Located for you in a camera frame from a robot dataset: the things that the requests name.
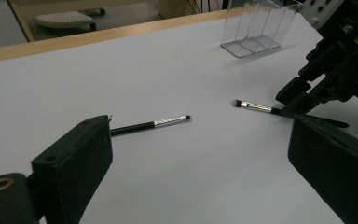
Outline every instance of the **white surface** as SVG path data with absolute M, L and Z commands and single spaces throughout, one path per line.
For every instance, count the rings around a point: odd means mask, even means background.
M 318 34 L 296 17 L 283 47 L 237 59 L 224 21 L 0 62 L 0 175 L 30 162 L 78 122 L 111 127 L 191 115 L 113 139 L 114 161 L 81 223 L 341 223 L 287 160 L 290 119 L 235 108 L 278 105 Z M 358 99 L 311 114 L 351 124 Z

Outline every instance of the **acrylic organizer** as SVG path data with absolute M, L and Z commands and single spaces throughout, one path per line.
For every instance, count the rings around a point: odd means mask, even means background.
M 237 57 L 280 47 L 296 5 L 284 0 L 231 0 L 221 46 Z

